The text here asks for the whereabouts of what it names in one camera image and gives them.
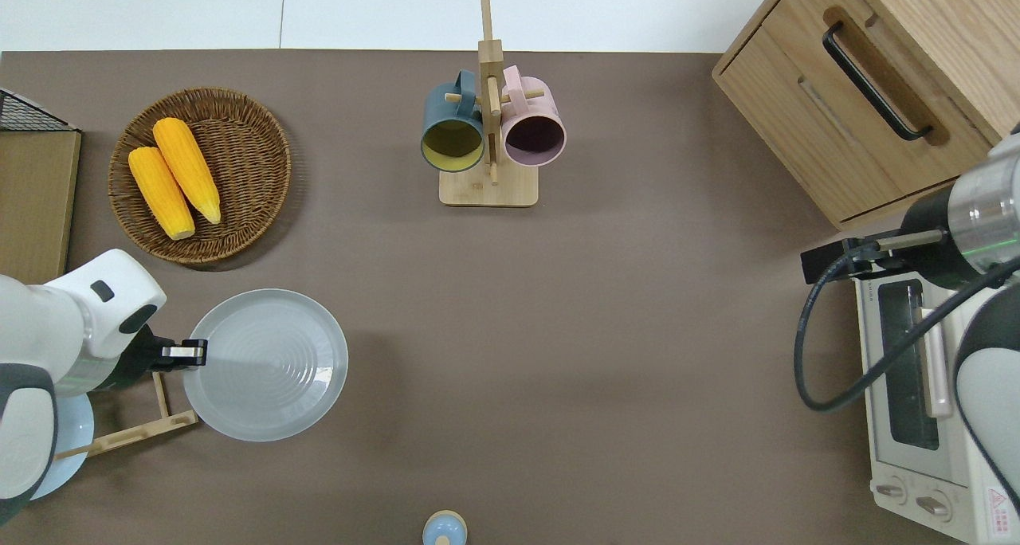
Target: black cable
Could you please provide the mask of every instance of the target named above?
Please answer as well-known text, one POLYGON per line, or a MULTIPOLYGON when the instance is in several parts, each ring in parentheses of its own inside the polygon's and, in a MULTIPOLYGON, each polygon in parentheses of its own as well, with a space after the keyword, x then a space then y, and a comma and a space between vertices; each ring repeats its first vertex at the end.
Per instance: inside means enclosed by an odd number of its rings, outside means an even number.
POLYGON ((852 248, 835 261, 831 262, 828 268, 822 272, 818 282, 811 287, 811 292, 808 293, 808 298, 804 303, 804 309, 801 311, 801 319, 797 324, 797 337, 794 339, 794 380, 797 382, 797 393, 801 395, 801 400, 809 408, 815 411, 830 412, 837 409, 842 409, 846 404, 852 403, 853 400, 861 397, 864 391, 878 380, 885 371, 896 363, 896 360, 902 356, 908 348, 914 345, 915 342, 921 339, 922 336, 936 324, 938 324, 942 318, 949 315, 950 312, 957 309, 959 305, 966 302, 973 295, 977 294, 984 288, 999 288, 1006 283, 1009 277, 1020 270, 1020 257, 1013 258, 1002 264, 998 264, 990 268, 987 272, 984 272, 978 279, 975 279, 962 288, 959 292, 950 296, 950 298, 938 305, 935 309, 931 311, 921 321, 911 328, 907 334, 904 334, 888 350, 885 355, 882 356, 874 366, 871 366, 868 371, 857 379, 850 388, 834 398, 827 400, 825 402, 820 402, 811 397, 808 393, 808 388, 804 383, 804 339, 808 332, 808 318, 811 316, 811 310, 815 306, 815 302, 818 300, 818 295, 821 293, 822 287, 828 284, 834 277, 838 269, 843 268, 850 260, 853 260, 857 255, 860 255, 869 250, 877 250, 878 244, 871 242, 852 248))

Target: mug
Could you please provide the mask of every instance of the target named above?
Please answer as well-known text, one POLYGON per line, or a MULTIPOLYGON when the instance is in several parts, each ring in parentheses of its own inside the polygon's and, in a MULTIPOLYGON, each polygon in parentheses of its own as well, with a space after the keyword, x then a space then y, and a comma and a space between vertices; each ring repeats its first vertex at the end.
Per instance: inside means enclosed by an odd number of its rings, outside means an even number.
POLYGON ((567 135, 549 86, 533 77, 520 77, 517 65, 503 70, 507 85, 503 94, 510 103, 502 106, 503 150, 514 162, 542 166, 563 152, 567 135), (528 99, 527 91, 542 90, 542 97, 528 99))
POLYGON ((428 164, 446 172, 459 172, 481 160, 484 134, 481 108, 474 97, 474 73, 464 69, 456 82, 444 83, 428 93, 421 134, 421 155, 428 164), (460 95, 460 101, 447 101, 447 93, 460 95))

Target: black drawer handle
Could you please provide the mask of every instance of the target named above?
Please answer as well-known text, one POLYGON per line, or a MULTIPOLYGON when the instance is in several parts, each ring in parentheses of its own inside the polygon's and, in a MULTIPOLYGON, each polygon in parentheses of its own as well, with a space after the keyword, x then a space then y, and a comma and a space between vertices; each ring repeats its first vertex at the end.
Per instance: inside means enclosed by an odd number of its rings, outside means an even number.
POLYGON ((898 137, 904 141, 916 141, 921 137, 924 137, 931 131, 931 126, 927 126, 921 131, 914 131, 907 127, 907 123, 900 118, 900 115, 892 110, 892 106, 889 106, 888 102, 878 93, 874 85, 868 81, 868 78, 864 77, 857 65, 850 60, 847 53, 839 47, 839 44, 835 41, 835 33, 838 32, 843 27, 843 21, 836 21, 835 24, 831 26, 829 30, 825 33, 825 37, 822 38, 822 47, 828 52, 836 65, 843 69, 843 72, 847 75, 854 87, 857 87, 857 91, 864 95, 864 98, 871 103, 878 114, 881 115, 882 119, 885 120, 889 129, 897 134, 898 137))

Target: toaster oven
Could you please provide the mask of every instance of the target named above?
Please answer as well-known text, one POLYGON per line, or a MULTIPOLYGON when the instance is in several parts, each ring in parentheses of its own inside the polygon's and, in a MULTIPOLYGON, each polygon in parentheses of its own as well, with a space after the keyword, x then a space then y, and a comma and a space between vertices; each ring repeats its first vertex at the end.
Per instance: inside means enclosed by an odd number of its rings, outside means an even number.
MULTIPOLYGON (((950 296, 915 272, 855 284, 865 370, 950 296)), ((967 432, 950 382, 964 331, 993 293, 955 309, 865 395, 875 503, 967 543, 1020 543, 1016 509, 967 432)))

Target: woven basket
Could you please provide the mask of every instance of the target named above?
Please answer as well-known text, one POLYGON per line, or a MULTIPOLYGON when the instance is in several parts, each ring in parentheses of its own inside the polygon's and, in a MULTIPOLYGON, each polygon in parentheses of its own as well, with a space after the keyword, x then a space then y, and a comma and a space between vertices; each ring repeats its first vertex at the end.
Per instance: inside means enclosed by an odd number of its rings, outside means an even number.
POLYGON ((291 146, 265 107, 228 89, 186 89, 168 95, 128 125, 110 159, 113 214, 135 244, 180 264, 204 264, 237 254, 279 214, 291 185, 291 146), (210 225, 194 209, 195 233, 173 241, 142 198, 128 166, 137 147, 154 147, 152 127, 172 116, 188 123, 219 191, 222 219, 210 225))

